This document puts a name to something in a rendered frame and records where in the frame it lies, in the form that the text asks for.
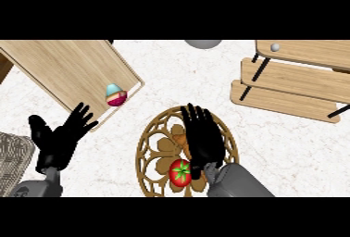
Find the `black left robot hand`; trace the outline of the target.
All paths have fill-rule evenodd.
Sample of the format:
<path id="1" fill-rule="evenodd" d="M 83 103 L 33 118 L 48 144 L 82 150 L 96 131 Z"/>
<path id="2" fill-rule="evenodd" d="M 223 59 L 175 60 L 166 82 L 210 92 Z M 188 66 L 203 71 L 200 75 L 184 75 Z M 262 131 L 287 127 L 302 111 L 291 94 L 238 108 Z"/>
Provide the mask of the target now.
<path id="1" fill-rule="evenodd" d="M 96 120 L 89 122 L 92 117 L 89 106 L 83 103 L 79 103 L 65 124 L 55 130 L 39 115 L 29 117 L 31 140 L 40 149 L 36 166 L 39 173 L 45 174 L 49 168 L 57 168 L 60 171 L 67 168 L 79 141 L 99 124 Z"/>

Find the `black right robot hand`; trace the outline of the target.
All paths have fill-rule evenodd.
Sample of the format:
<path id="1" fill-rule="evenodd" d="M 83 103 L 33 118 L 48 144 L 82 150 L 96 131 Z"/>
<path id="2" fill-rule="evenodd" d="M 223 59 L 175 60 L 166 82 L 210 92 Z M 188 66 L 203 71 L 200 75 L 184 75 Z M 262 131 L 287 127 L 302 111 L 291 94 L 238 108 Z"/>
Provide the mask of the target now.
<path id="1" fill-rule="evenodd" d="M 201 171 L 209 163 L 215 163 L 216 168 L 223 165 L 226 155 L 225 141 L 210 110 L 188 104 L 181 108 L 181 111 L 192 156 L 191 174 L 192 179 L 198 180 Z"/>

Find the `golden brown croissant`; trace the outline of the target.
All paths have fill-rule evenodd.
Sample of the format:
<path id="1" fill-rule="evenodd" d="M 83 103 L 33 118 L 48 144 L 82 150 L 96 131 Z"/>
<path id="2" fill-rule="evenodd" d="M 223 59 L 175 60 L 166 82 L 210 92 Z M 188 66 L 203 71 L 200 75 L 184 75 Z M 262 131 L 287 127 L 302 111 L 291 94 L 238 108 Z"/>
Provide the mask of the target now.
<path id="1" fill-rule="evenodd" d="M 188 159 L 192 159 L 192 155 L 191 155 L 191 150 L 189 150 L 189 144 L 188 144 L 188 140 L 187 140 L 187 134 L 176 134 L 173 136 L 176 143 L 181 145 L 185 156 L 188 157 Z"/>

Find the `round brown cutout placemat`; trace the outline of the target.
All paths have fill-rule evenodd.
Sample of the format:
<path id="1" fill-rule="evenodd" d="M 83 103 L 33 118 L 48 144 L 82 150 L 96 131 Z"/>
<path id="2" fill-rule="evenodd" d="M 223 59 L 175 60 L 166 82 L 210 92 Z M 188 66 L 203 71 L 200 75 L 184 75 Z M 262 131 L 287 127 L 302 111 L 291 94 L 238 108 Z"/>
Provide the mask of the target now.
<path id="1" fill-rule="evenodd" d="M 188 186 L 176 187 L 170 181 L 170 166 L 188 159 L 173 136 L 187 134 L 181 107 L 166 110 L 151 121 L 141 135 L 136 155 L 139 187 L 147 197 L 203 196 L 209 189 L 206 175 Z"/>

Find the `wooden tiered shelf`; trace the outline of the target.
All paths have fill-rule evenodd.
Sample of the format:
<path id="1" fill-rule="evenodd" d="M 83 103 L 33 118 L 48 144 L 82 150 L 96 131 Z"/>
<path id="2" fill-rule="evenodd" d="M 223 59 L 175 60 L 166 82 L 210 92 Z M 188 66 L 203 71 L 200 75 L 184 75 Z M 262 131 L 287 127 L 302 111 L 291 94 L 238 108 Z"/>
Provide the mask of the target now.
<path id="1" fill-rule="evenodd" d="M 280 44 L 278 52 L 272 44 Z M 259 40 L 254 57 L 241 61 L 231 100 L 337 123 L 350 109 L 350 40 Z"/>

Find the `red tomato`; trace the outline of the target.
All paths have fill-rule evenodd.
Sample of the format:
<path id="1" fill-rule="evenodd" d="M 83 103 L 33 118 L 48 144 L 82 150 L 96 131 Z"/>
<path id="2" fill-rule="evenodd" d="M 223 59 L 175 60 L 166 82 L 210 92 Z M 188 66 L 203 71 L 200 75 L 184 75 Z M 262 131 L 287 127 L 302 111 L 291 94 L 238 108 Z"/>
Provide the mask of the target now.
<path id="1" fill-rule="evenodd" d="M 185 187 L 192 182 L 191 163 L 187 159 L 178 159 L 169 170 L 170 181 L 176 187 Z"/>

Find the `grey woven basket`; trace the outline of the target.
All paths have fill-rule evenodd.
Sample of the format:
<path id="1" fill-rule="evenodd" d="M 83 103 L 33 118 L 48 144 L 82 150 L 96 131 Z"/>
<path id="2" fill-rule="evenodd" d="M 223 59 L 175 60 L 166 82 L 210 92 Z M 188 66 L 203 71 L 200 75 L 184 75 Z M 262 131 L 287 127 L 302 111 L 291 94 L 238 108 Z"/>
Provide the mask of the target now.
<path id="1" fill-rule="evenodd" d="M 36 145 L 27 136 L 0 132 L 0 197 L 8 197 L 18 185 Z"/>

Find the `teal frosted cupcake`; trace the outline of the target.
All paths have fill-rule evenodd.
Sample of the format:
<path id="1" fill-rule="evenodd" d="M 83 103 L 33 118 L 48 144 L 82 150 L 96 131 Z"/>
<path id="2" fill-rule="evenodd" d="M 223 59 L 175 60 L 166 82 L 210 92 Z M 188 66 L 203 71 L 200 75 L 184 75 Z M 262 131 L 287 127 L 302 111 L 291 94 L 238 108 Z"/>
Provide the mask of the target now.
<path id="1" fill-rule="evenodd" d="M 107 85 L 105 101 L 110 106 L 122 106 L 127 99 L 127 92 L 116 83 Z"/>

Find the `pale wooden tray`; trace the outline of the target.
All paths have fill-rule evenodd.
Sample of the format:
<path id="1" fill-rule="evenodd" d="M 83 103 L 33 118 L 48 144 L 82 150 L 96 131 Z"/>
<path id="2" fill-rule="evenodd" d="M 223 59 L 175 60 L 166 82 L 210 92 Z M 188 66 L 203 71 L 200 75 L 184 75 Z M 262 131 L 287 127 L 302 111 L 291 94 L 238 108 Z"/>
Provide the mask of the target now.
<path id="1" fill-rule="evenodd" d="M 120 110 L 107 104 L 107 85 L 116 83 L 127 99 L 145 85 L 107 40 L 0 40 L 0 54 L 68 112 L 91 105 L 94 131 Z"/>

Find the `grey round object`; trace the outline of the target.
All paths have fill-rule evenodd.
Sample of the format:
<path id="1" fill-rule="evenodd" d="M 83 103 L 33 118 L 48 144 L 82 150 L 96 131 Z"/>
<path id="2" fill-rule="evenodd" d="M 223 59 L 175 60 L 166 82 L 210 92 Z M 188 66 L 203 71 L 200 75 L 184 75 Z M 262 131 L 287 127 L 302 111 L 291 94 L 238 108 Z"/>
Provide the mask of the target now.
<path id="1" fill-rule="evenodd" d="M 187 40 L 187 43 L 197 49 L 212 49 L 222 43 L 222 41 L 221 40 Z"/>

